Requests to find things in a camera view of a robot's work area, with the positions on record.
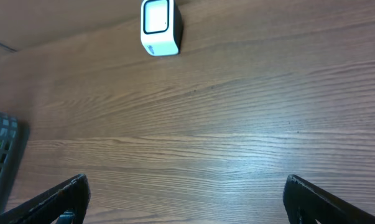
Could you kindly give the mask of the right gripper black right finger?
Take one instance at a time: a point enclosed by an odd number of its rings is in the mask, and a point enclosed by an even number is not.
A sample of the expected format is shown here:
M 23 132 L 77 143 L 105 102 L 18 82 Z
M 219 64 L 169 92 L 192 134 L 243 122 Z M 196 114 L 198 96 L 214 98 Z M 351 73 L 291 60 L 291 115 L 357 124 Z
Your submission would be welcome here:
M 375 224 L 375 216 L 297 176 L 287 177 L 283 203 L 290 223 Z

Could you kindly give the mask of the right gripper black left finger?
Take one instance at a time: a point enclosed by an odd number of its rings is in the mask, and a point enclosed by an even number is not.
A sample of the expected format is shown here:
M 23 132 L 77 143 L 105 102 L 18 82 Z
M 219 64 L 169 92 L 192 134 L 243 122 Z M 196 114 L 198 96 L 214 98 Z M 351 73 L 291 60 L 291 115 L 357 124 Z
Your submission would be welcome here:
M 87 176 L 78 174 L 1 214 L 0 224 L 82 224 L 90 195 Z

